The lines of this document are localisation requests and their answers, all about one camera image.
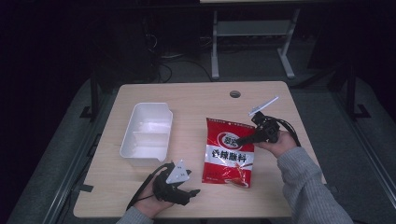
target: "human hand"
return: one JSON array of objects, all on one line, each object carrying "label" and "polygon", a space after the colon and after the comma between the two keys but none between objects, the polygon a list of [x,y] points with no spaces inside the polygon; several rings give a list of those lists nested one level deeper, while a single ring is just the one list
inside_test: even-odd
[{"label": "human hand", "polygon": [[289,132],[279,131],[276,143],[260,142],[255,143],[254,146],[264,148],[279,158],[283,153],[297,147],[297,144]]},{"label": "human hand", "polygon": [[165,210],[166,208],[172,207],[174,204],[169,203],[166,201],[159,201],[153,195],[152,188],[154,183],[154,178],[148,183],[146,188],[142,191],[139,195],[139,200],[134,204],[134,207],[139,210],[141,213],[146,215],[147,217],[153,219],[155,218],[161,211]]}]

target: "white plastic container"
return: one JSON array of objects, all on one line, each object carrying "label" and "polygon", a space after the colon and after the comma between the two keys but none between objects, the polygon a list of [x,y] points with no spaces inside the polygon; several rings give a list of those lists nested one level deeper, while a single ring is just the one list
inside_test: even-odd
[{"label": "white plastic container", "polygon": [[165,162],[173,113],[167,103],[134,106],[120,155],[132,166],[160,166]]}]

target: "dark floor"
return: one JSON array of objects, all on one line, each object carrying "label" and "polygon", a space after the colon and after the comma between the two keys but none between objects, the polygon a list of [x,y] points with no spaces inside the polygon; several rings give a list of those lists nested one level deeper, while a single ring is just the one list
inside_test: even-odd
[{"label": "dark floor", "polygon": [[[96,71],[95,74],[99,77],[101,87],[106,91],[111,91],[125,82],[158,81],[157,73],[151,73],[149,69],[145,73],[148,74],[147,76],[130,76],[130,74],[136,74],[135,66],[124,63],[125,58],[120,58],[120,56],[134,57],[129,55],[131,52],[116,51],[113,54],[112,50],[123,49],[122,46],[125,41],[128,43],[128,39],[125,39],[123,35],[112,35],[114,31],[118,32],[121,29],[115,25],[119,24],[118,20],[120,18],[113,18],[110,23],[113,26],[106,26],[107,23],[104,23],[104,21],[107,21],[108,15],[104,16],[92,11],[87,12],[83,10],[81,5],[87,6],[89,2],[82,3],[45,0],[20,1],[18,3],[4,1],[0,6],[0,14],[2,15],[0,24],[0,49],[2,52],[0,67],[2,70],[2,90],[4,92],[1,100],[4,112],[2,113],[4,115],[2,116],[1,132],[1,148],[3,149],[1,162],[4,164],[2,166],[3,190],[0,200],[0,222],[2,223],[7,221],[42,155],[49,146],[52,136],[61,124],[61,120],[66,116],[67,108],[69,108],[81,86],[91,77],[92,71]],[[386,5],[386,3],[375,5],[375,7],[367,7],[361,10],[369,12],[364,18],[360,17],[361,11],[360,13],[356,12],[356,17],[361,22],[359,25],[364,27],[359,31],[370,28],[365,33],[368,35],[361,35],[355,41],[361,47],[353,60],[356,64],[357,75],[373,88],[376,98],[372,101],[378,100],[377,106],[385,108],[385,115],[381,116],[389,116],[390,119],[393,119],[393,123],[392,121],[387,123],[378,121],[379,124],[370,122],[361,124],[363,131],[368,134],[370,133],[368,129],[373,129],[375,125],[381,127],[384,125],[392,126],[394,120],[396,120],[394,100],[389,98],[395,95],[393,87],[396,86],[395,76],[391,75],[396,71],[394,51],[396,48],[392,41],[394,38],[391,38],[395,36],[394,27],[396,25],[394,25],[394,18],[389,14],[392,11],[391,9],[392,7]],[[339,33],[334,32],[334,29],[338,31],[338,28],[334,28],[334,26],[340,25],[340,23],[331,23],[332,25],[326,26],[328,27],[327,30],[323,30],[321,26],[318,28],[316,23],[308,22],[311,21],[309,15],[317,17],[318,13],[313,13],[313,10],[309,9],[307,11],[309,13],[303,14],[302,21],[296,30],[294,45],[290,47],[292,49],[290,57],[298,58],[300,56],[298,52],[304,50],[307,50],[309,54],[312,53],[312,48],[306,47],[313,46],[313,42],[309,41],[316,41],[317,37],[321,37],[320,34],[328,35],[330,33],[330,36],[333,36],[338,42],[334,43],[326,38],[324,40],[319,39],[318,42],[321,41],[321,45],[318,45],[318,48],[313,52],[316,56],[313,61],[321,64],[322,67],[319,69],[321,71],[326,63],[318,63],[318,61],[326,61],[326,58],[331,61],[337,58],[337,56],[332,57],[329,52],[332,52],[332,49],[339,49],[335,46],[345,46],[344,42],[340,45],[336,44],[339,44],[339,41],[347,41],[347,38],[335,37],[335,34]],[[174,24],[171,21],[165,25],[173,27]],[[202,31],[207,31],[207,27],[201,28]],[[159,32],[159,34],[163,35],[163,38],[158,39],[160,53],[168,56],[174,55],[172,54],[174,52],[169,51],[171,48],[169,45],[174,44],[172,47],[175,48],[175,43],[169,40],[172,37],[172,32]],[[135,38],[137,38],[134,40],[135,43],[147,41],[146,38],[139,37],[139,35]],[[188,52],[186,57],[180,59],[184,62],[167,62],[159,65],[158,68],[162,70],[163,74],[161,79],[163,81],[167,79],[166,76],[170,75],[167,67],[171,67],[174,72],[172,79],[169,80],[171,82],[208,81],[208,75],[200,67],[210,68],[210,61],[207,57],[208,49],[197,50],[200,49],[200,41],[196,45],[197,42],[193,38],[187,38],[184,41],[187,41],[188,44],[180,45],[182,48],[176,51],[176,53],[180,51]],[[251,51],[251,48],[264,51],[271,50],[274,48],[272,46],[276,46],[280,40],[273,37],[259,39],[257,46],[246,46],[246,40],[241,42],[239,39],[236,43],[228,41],[223,40],[222,42],[224,48],[222,58],[219,61],[222,67],[234,64],[233,53],[239,53],[242,58],[246,56],[245,60],[255,59],[257,55],[254,54],[260,54],[260,52]],[[148,43],[153,46],[154,41],[150,39]],[[139,50],[139,59],[150,57],[150,53],[146,50]],[[326,55],[326,57],[323,59],[319,57],[320,54]],[[195,70],[189,68],[192,62],[199,62],[195,65]],[[276,57],[268,56],[266,62],[270,65],[263,69],[266,71],[264,74],[257,75],[255,69],[253,69],[254,65],[249,67],[251,71],[245,67],[244,73],[238,73],[239,70],[236,66],[226,71],[223,69],[224,73],[232,75],[221,77],[220,81],[259,80],[260,76],[280,79],[279,76],[274,76],[274,74],[282,72]],[[293,68],[296,74],[303,76],[301,79],[290,80],[290,84],[302,81],[303,77],[311,77],[317,71],[315,69],[306,70],[308,65],[314,65],[310,62],[312,60],[310,61],[310,57],[306,54],[305,58],[296,61]],[[193,72],[190,77],[177,75],[177,72],[180,74],[182,73],[180,71],[186,69]],[[373,140],[376,145],[379,144],[378,141],[380,140]],[[394,149],[395,147],[391,141],[387,142],[389,142],[389,145],[383,146],[384,152],[378,153],[381,154],[381,160],[392,167],[393,160],[387,157],[385,149],[390,147]],[[389,171],[393,180],[396,179],[394,170],[396,169]],[[380,205],[374,205],[376,208],[373,209],[380,209]]]}]

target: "bag packaging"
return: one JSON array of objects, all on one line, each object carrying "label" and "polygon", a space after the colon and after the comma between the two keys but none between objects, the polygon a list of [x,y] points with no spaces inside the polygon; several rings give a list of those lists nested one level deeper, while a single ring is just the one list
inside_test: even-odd
[{"label": "bag packaging", "polygon": [[253,144],[238,146],[235,140],[251,135],[255,127],[221,119],[206,119],[207,141],[203,183],[233,184],[250,188]]}]

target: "table hole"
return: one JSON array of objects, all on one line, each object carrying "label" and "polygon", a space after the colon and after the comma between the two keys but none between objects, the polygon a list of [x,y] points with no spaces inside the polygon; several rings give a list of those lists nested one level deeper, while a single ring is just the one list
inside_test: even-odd
[{"label": "table hole", "polygon": [[233,98],[239,98],[241,96],[241,92],[239,91],[230,91],[230,96]]}]

